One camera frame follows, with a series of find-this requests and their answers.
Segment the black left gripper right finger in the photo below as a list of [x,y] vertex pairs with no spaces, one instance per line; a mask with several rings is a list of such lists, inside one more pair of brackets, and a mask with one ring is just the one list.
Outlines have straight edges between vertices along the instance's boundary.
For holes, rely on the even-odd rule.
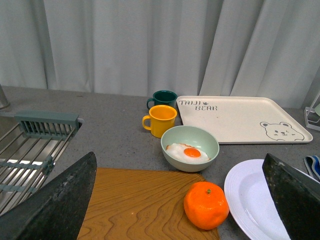
[[291,240],[320,238],[320,183],[267,153],[262,171]]

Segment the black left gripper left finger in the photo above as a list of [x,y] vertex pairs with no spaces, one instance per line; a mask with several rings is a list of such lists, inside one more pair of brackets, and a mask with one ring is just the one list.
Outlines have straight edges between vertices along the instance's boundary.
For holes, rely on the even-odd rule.
[[87,153],[24,202],[0,217],[2,240],[75,240],[83,224],[97,172]]

